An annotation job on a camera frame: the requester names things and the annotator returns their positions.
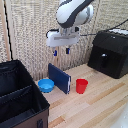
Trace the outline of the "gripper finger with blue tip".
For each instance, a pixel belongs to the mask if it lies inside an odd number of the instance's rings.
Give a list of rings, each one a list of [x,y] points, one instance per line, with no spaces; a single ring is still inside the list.
[[[70,47],[71,46],[66,47],[66,54],[69,54],[70,53]]]
[[[57,56],[57,47],[53,48],[53,55]]]

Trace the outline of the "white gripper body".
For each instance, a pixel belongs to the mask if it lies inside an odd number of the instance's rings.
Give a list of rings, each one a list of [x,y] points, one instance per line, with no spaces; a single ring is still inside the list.
[[[46,34],[46,44],[49,47],[76,44],[79,41],[79,28],[51,29]]]

